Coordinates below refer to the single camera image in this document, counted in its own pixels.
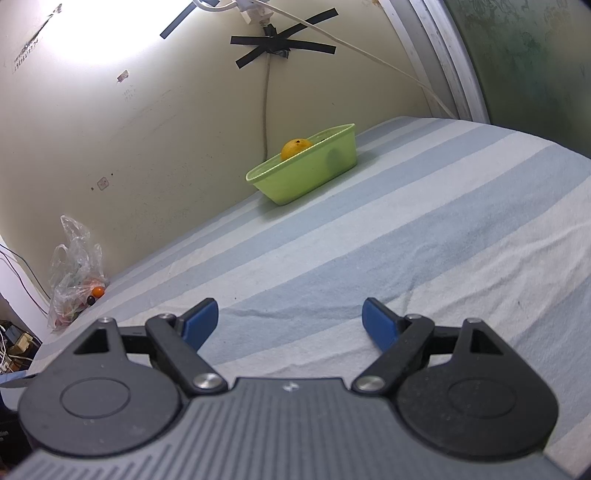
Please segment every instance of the orange fruit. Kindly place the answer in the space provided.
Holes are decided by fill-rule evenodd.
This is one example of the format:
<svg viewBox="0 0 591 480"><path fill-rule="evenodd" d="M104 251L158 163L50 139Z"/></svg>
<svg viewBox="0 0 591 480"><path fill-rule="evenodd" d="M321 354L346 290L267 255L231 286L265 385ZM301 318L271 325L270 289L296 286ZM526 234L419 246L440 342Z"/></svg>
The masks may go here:
<svg viewBox="0 0 591 480"><path fill-rule="evenodd" d="M98 300L99 298L101 298L101 297L102 297L104 294L105 294L105 288L104 288L104 287L100 287L100 286L99 286L99 287L94 287L94 288L92 289L92 296L93 296L94 298L96 298L97 300Z"/></svg>
<svg viewBox="0 0 591 480"><path fill-rule="evenodd" d="M285 161L288 158L303 152L306 148L310 148L312 145L312 142L305 138L289 140L289 142L283 145L283 148L281 149L281 160Z"/></svg>

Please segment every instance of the blue stripe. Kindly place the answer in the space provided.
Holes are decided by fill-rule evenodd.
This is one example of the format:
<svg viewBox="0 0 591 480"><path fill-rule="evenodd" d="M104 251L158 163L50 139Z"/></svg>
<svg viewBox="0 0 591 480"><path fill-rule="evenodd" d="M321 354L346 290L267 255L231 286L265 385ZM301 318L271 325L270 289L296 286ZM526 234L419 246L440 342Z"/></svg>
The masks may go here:
<svg viewBox="0 0 591 480"><path fill-rule="evenodd" d="M491 145L510 134L508 130L478 127L442 143L432 151L417 155L412 161L384 170L379 175L359 182L336 193L323 202L296 213L267 230L244 240L237 246L207 259L201 264L162 282L144 294L136 296L123 305L107 312L114 318L130 318L152 305L173 299L183 292L223 275L245 263L305 235L367 203L376 200L400 187L423 178L471 153ZM267 217L280 218L283 208L267 212Z"/></svg>
<svg viewBox="0 0 591 480"><path fill-rule="evenodd" d="M551 443L591 412L590 312L591 276L511 342L558 398L558 424Z"/></svg>
<svg viewBox="0 0 591 480"><path fill-rule="evenodd" d="M367 297L390 302L465 262L544 213L590 174L584 157L549 146L459 199L223 309L200 353L215 365L356 318Z"/></svg>
<svg viewBox="0 0 591 480"><path fill-rule="evenodd" d="M400 119L400 121L405 121L407 119L409 119L411 121L415 120L414 118L405 117L405 118ZM431 122L428 125L423 126L422 128L418 128L414 131L411 131L409 133L401 135L398 138L390 140L390 141L384 143L383 145L380 145L379 147L360 155L358 167L345 173L337 181L342 182L342 181L350 178L351 176L357 174L358 172L365 170L366 168L369 168L371 165L373 165L373 163L375 163L375 160L377 159L378 155L386 154L386 153L390 152L391 150L393 150L394 148L400 147L401 145L405 145L413 140L416 140L417 138L421 138L429 133L432 133L440 128L443 128L451 122L452 122L451 120L446 120L446 119L436 120L434 122ZM388 131L391 131L392 122L390 122L388 125L390 128L390 130L388 130ZM107 300L108 298L118 294L119 292L124 291L125 289L135 285L137 282L139 282L145 278L148 278L150 275L152 275L156 272L159 272L163 268L168 267L173 262L183 258L185 255L195 251L198 248L203 248L205 245L207 245L211 242L214 242L215 240L218 240L223 235L226 235L227 233L234 231L235 229L241 227L242 225L245 225L246 223L250 222L251 220L254 220L255 218L265 215L265 216L269 217L270 219L272 219L272 218L281 217L281 216L286 215L290 212L293 212L294 210L297 210L303 204L309 202L310 199L323 194L326 190L330 189L332 187L332 185L334 185L334 183L332 183L332 182L328 183L325 186L323 186L319 189L316 189L314 192L311 192L311 194L305 195L301 199L298 199L295 202L291 202L289 205L285 205L283 207L277 207L272 201L268 200L265 197L264 200L261 200L260 204L255 209L249 210L248 212L245 212L244 214L240 215L239 217L235 218L234 220L232 220L232 221L222 225L221 227L215 229L214 231L208 233L207 235L203 235L203 236L195 239L193 242L185 245L184 247L182 247L178 251L172 252L170 255L159 260L154 265L151 265L150 267L146 268L145 270L138 272L137 275L134 275L133 277L127 279L126 281L122 282L120 285L114 286L113 288L109 289L108 290L109 296L105 297L105 299Z"/></svg>
<svg viewBox="0 0 591 480"><path fill-rule="evenodd" d="M119 274L113 276L111 278L111 282L115 282L117 280L119 280L120 278L123 278L124 276L126 276L129 272L131 272L132 270L140 267L141 265L144 265L145 263L149 262L150 260L152 260L153 258L157 257L158 255L166 252L168 249L174 247L175 245L178 245L180 242L185 241L187 238L190 238L191 236L195 235L196 233L199 233L201 230L206 229L208 226L210 226L211 224L220 221L222 218L224 218L227 215L230 215L231 213L235 212L236 210L242 208L243 206L245 206L247 203L258 199L258 204L259 206L262 204L265 204L267 202L270 202L270 200L265 197L261 192L256 192L253 193L252 195L250 195L247 199L238 202L236 205L230 207L228 210L224 210L222 213L220 213L219 215L216 215L215 217L213 217L212 219L208 220L205 223L201 223L198 227L188 231L187 233L185 233L184 235L179 236L178 238L176 238L175 240L173 240L172 242L170 242L169 244L167 244L166 246L159 248L158 250L156 250L154 253L148 255L147 257L145 257L143 260L141 260L140 262L136 263L135 265L132 265L128 268L126 268L125 270L123 270L122 272L120 272Z"/></svg>
<svg viewBox="0 0 591 480"><path fill-rule="evenodd" d="M416 118L412 116L399 116L398 118L393 118L392 120L388 120L383 124L377 125L369 130L366 130L363 133L360 133L355 138L355 143L357 148L364 147L370 142L377 140L378 138L382 138L384 135L389 134L390 132L394 132L399 128L406 127L413 123Z"/></svg>

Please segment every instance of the electrical cable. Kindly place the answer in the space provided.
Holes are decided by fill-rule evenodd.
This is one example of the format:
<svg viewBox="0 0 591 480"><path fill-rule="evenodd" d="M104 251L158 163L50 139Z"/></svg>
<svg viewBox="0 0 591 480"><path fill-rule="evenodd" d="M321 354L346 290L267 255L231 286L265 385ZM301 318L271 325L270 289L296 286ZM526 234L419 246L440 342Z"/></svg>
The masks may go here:
<svg viewBox="0 0 591 480"><path fill-rule="evenodd" d="M199 0L193 0L193 1L197 3L197 6L199 6L199 3L200 3ZM409 80L412 80L414 83L419 85L419 87L421 87L425 93L428 93L429 95L431 95L433 97L433 99L439 104L439 106L441 106L441 108L443 108L445 113L447 113L450 118L457 120L457 117L445 105L445 103L443 103L443 100L441 100L439 98L439 96L433 90L431 90L427 85L425 85L423 82L416 79L412 75L409 75L405 71L399 69L398 67L395 67L394 65L388 63L387 61L384 61L384 60L376 57L375 55L372 55L371 53L369 53L365 50L362 50L359 47L356 47L355 45L351 45L350 43L346 42L345 40L341 40L340 38L335 37L333 34L328 33L326 30L322 30L320 27L317 27L316 25L313 25L313 24L307 22L306 20L302 20L301 18L296 17L295 15L292 15L291 13L285 12L285 11L281 10L280 8L269 5L268 3L262 2L261 0L251 0L251 1L253 3L256 3L260 6L262 6L262 7L268 8L272 12L278 13L280 15L283 15L284 17L290 18L293 21L299 22L302 25L305 25L306 27L317 31L320 34L323 34L325 37L328 37L332 41L337 42L338 44L341 44L342 46L347 47L353 51L356 51L357 53L360 53L361 55L369 58L370 60L373 60L374 62L379 63L380 65L384 65L384 66L387 66L391 69L394 69L396 72L400 73L401 75L404 75L404 77L406 77Z"/></svg>
<svg viewBox="0 0 591 480"><path fill-rule="evenodd" d="M1 332L0 332L0 342L2 343L2 360L0 361L0 369L3 369L4 368L4 360L6 358L6 343L5 343L4 335Z"/></svg>
<svg viewBox="0 0 591 480"><path fill-rule="evenodd" d="M33 269L31 268L31 266L29 265L29 263L27 262L27 260L25 260L23 257L21 257L19 254L17 254L15 251L10 250L8 247L6 247L5 245L0 244L0 247L2 247L5 250L8 250L10 253L12 253L13 255L16 255L18 258L20 258L22 261L25 262L25 265L27 266L27 268L29 269L29 271L31 272L31 274L33 274L33 277L35 278L35 280L37 280L38 285L41 287L43 293L46 295L46 297L48 299L51 299L51 297L47 294L47 292L45 291L45 289L43 288L43 285L41 285L41 282L39 281L39 279L37 278L37 276L35 275L35 272L33 271Z"/></svg>
<svg viewBox="0 0 591 480"><path fill-rule="evenodd" d="M13 264L10 262L10 258L7 256L7 254L2 251L0 251L0 254L4 255L4 258L6 258L6 261L8 262L8 265L10 266L10 268L12 269L12 272L18 277L19 281L21 282L22 287L25 289L25 292L27 292L27 295L29 295L29 298L33 301L33 303L35 305L37 305L37 308L39 310L41 310L47 316L47 312L45 310L43 310L43 308L41 308L41 306L37 303L37 301L31 295L31 293L27 290L27 287L25 286L24 282L22 281L21 276L18 274L17 269L14 268Z"/></svg>
<svg viewBox="0 0 591 480"><path fill-rule="evenodd" d="M269 76L271 74L271 54L267 53L267 69L265 71L265 86L262 97L262 141L263 141L263 161L269 157L269 142L267 132L267 98L269 97Z"/></svg>
<svg viewBox="0 0 591 480"><path fill-rule="evenodd" d="M8 355L10 358L18 358L19 360L29 360L30 362L32 362L32 361L33 361L33 359L32 359L32 358L29 358L29 357L27 357L27 356L11 355L10 353L7 353L7 355Z"/></svg>
<svg viewBox="0 0 591 480"><path fill-rule="evenodd" d="M204 4L199 0L193 0L193 3L197 5L201 10L205 10L206 12L225 12L226 10L231 10L232 8L238 6L236 2L230 2L227 5L223 5L222 7L212 7L211 5Z"/></svg>

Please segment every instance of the bed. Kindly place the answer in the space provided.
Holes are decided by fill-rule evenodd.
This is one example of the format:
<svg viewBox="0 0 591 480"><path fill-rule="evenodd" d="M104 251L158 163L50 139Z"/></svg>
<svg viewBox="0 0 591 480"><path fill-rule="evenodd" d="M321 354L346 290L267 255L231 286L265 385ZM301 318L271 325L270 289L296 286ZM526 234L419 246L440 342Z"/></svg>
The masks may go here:
<svg viewBox="0 0 591 480"><path fill-rule="evenodd" d="M485 319L551 385L547 454L589 462L591 163L550 141L446 119L395 118L357 137L353 170L282 207L255 194L114 278L43 345L41 371L89 323L141 325L206 297L200 354L226 378L339 376L379 354L376 297L438 325Z"/></svg>

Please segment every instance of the metal screw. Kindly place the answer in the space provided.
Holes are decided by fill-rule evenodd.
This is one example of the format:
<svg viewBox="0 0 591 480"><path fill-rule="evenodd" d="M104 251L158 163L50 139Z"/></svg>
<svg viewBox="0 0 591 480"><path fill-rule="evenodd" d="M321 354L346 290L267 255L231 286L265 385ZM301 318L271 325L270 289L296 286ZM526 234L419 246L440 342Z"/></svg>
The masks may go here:
<svg viewBox="0 0 591 480"><path fill-rule="evenodd" d="M218 374L207 373L201 374L193 378L193 385L203 390L211 390L217 388L223 383L223 378Z"/></svg>
<svg viewBox="0 0 591 480"><path fill-rule="evenodd" d="M295 392L300 389L300 386L296 382L289 382L283 385L283 390L286 392Z"/></svg>
<svg viewBox="0 0 591 480"><path fill-rule="evenodd" d="M377 392L384 388L385 385L384 379L375 375L366 375L358 378L355 382L355 386L363 392Z"/></svg>

